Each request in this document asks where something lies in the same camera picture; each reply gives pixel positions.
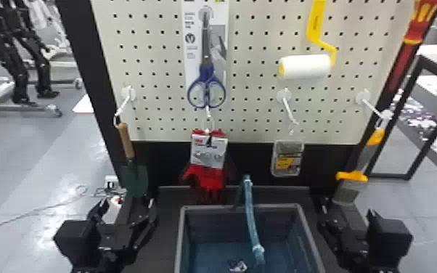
blue plastic tub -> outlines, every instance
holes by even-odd
[[[190,205],[181,209],[175,273],[224,273],[244,261],[255,272],[244,208]],[[266,271],[325,272],[298,204],[255,205]]]

black pole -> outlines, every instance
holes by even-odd
[[[393,113],[393,117],[391,118],[391,121],[386,126],[385,137],[381,141],[375,154],[372,156],[371,161],[369,162],[369,164],[366,167],[366,171],[364,173],[367,176],[376,177],[376,175],[371,174],[372,169],[374,168],[374,166],[377,162],[377,159],[380,157],[380,154],[383,151],[383,148],[384,148],[386,142],[388,141],[388,137],[390,136],[391,131],[395,127],[396,122],[398,121],[398,118],[401,114],[401,111],[403,110],[405,103],[407,103],[407,100],[410,97],[410,94],[412,93],[413,88],[414,88],[415,84],[417,83],[417,78],[421,74],[421,72],[422,72],[422,65],[421,65],[420,61],[418,61],[417,64],[415,65],[415,68],[412,72],[412,75],[410,76],[410,79],[408,80],[407,85],[405,86],[405,89],[403,91],[403,94],[401,95],[400,100],[396,104],[396,108],[395,108],[395,111]]]
[[[57,0],[62,23],[86,88],[113,168],[125,164],[121,138],[113,125],[117,110],[102,43],[90,0]]]
[[[415,174],[415,171],[417,171],[418,167],[422,163],[423,159],[427,155],[428,151],[432,147],[432,144],[437,139],[437,127],[430,133],[430,136],[428,137],[427,141],[423,145],[422,149],[418,153],[417,157],[415,158],[415,161],[410,166],[410,169],[407,172],[407,177],[405,180],[410,180],[413,175]]]
[[[427,29],[425,30],[425,32],[423,33],[422,37],[425,40],[425,38],[427,37],[428,31],[430,30],[430,26],[433,24],[433,21],[437,18],[437,10],[436,12],[433,14],[432,18],[430,19],[429,22],[429,27],[427,27]],[[395,62],[393,63],[393,67],[391,68],[390,74],[388,75],[388,77],[386,78],[386,82],[385,85],[383,87],[383,90],[381,91],[381,95],[380,98],[377,100],[376,103],[376,109],[378,109],[379,111],[383,111],[384,109],[390,107],[390,104],[393,101],[393,98],[396,96],[396,93],[399,89],[399,87],[401,86],[401,84],[403,83],[403,80],[405,79],[405,77],[407,76],[407,73],[409,72],[412,63],[415,59],[415,57],[417,56],[417,51],[420,48],[420,46],[422,45],[422,43],[417,45],[417,48],[413,50],[413,52],[410,54],[408,60],[407,60],[407,66],[405,67],[405,70],[403,71],[403,73],[401,74],[398,82],[396,83],[396,88],[394,88],[393,90],[389,89],[389,85],[391,82],[391,78],[393,77],[393,73],[394,73],[394,68],[396,66],[396,62],[399,61],[400,58],[400,54],[401,54],[401,50],[403,49],[403,47],[405,46],[404,44],[401,45],[400,51],[398,52],[398,55],[396,56]],[[362,150],[364,149],[364,147],[366,146],[367,140],[371,137],[371,134],[375,131],[375,124],[378,120],[378,116],[373,114],[371,115],[371,118],[369,120],[369,123],[367,124],[366,127],[366,131],[364,132],[364,135],[360,141],[360,143],[356,146],[356,149],[354,149],[354,151],[351,154],[351,157],[349,159],[348,162],[348,168],[349,169],[354,169],[355,166],[357,166],[357,161],[359,159],[359,156],[361,155]]]

wooden handle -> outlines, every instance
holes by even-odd
[[[131,137],[128,135],[127,123],[119,123],[117,125],[117,130],[122,139],[123,151],[126,153],[126,158],[134,158],[136,154],[134,152],[134,148],[132,147]]]

paint roller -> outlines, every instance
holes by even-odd
[[[320,47],[326,49],[328,54],[293,55],[279,59],[278,74],[285,80],[299,78],[318,78],[329,74],[330,68],[335,64],[337,49],[320,40],[322,34],[322,21],[326,0],[314,0],[311,6],[309,25],[306,37]]]

pegboard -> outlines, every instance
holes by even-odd
[[[121,118],[133,140],[188,142],[204,110],[187,101],[181,2],[92,0],[115,99],[137,91]],[[301,139],[311,144],[357,144],[371,111],[355,103],[371,91],[375,104],[413,14],[413,0],[329,0],[322,40],[338,48],[328,77],[282,81],[280,57],[326,53],[306,38],[312,0],[231,0],[227,51],[227,100],[212,109],[216,128],[233,142]],[[279,90],[293,93],[300,122],[293,136]]]

